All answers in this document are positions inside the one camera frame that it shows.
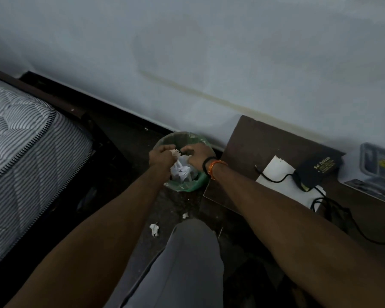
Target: gray pants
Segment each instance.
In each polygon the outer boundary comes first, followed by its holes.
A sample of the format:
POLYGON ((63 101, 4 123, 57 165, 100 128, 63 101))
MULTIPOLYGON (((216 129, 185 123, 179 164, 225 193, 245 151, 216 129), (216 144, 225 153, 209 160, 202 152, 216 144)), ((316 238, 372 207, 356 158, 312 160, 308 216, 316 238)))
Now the gray pants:
POLYGON ((224 264, 215 233, 198 220, 175 226, 126 308, 222 308, 224 264))

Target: green trash bin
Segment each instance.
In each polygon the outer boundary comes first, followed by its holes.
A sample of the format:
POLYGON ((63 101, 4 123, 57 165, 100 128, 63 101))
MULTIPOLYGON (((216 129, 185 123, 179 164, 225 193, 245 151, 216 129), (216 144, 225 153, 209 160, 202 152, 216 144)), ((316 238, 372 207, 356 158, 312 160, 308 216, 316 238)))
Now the green trash bin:
MULTIPOLYGON (((157 148, 161 145, 175 145, 176 149, 180 150, 186 145, 198 144, 200 142, 206 144, 207 146, 210 146, 210 143, 204 136, 200 136, 191 132, 174 132, 160 139, 154 146, 154 148, 157 148)), ((206 185, 208 181, 209 177, 207 175, 205 175, 203 172, 198 172, 198 176, 193 181, 178 183, 169 180, 164 184, 164 186, 174 191, 191 192, 206 185)))

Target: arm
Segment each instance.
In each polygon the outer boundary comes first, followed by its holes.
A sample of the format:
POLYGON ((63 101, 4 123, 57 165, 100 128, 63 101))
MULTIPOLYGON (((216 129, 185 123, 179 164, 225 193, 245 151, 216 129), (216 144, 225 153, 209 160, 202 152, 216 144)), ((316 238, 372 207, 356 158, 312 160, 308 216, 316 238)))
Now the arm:
MULTIPOLYGON (((205 145, 190 163, 202 169, 205 145)), ((385 268, 349 236, 298 202, 216 164, 213 176, 296 284, 326 307, 385 307, 385 268)))
POLYGON ((150 208, 176 161, 161 146, 150 168, 121 195, 79 224, 37 266, 10 307, 101 308, 123 275, 150 208))

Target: table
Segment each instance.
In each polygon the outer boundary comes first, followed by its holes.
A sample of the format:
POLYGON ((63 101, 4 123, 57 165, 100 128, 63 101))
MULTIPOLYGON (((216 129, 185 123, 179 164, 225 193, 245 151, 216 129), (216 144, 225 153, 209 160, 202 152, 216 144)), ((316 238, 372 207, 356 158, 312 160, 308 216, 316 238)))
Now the table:
MULTIPOLYGON (((221 160, 227 162, 238 173, 256 180, 259 174, 254 165, 264 169, 276 155, 296 168, 303 160, 324 147, 243 115, 231 135, 221 160)), ((340 151, 334 150, 334 152, 343 155, 340 151)), ((385 242, 384 202, 342 185, 337 181, 336 173, 326 177, 321 186, 329 198, 351 209, 354 219, 367 237, 385 242)), ((204 196, 238 213, 216 181, 210 181, 204 196)), ((353 227, 349 229, 349 235, 385 264, 385 246, 370 243, 353 227)))

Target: striped mattress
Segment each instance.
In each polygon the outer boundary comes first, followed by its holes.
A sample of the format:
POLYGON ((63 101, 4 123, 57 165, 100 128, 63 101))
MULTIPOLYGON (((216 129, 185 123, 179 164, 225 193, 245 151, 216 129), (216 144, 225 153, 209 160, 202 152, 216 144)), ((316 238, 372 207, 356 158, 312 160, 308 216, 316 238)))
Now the striped mattress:
POLYGON ((91 140, 65 116, 0 83, 0 260, 91 153, 91 140))

